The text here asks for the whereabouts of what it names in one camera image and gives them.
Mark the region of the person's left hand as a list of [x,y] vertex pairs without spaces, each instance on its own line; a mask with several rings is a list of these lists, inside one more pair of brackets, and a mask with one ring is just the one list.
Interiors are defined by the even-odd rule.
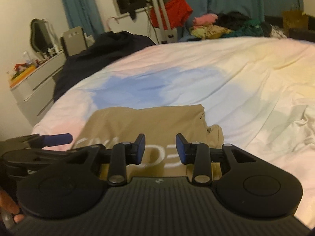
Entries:
[[20,213],[19,206],[14,202],[14,200],[9,196],[9,194],[1,188],[1,208],[8,211],[13,215],[13,219],[15,223],[20,223],[25,215]]

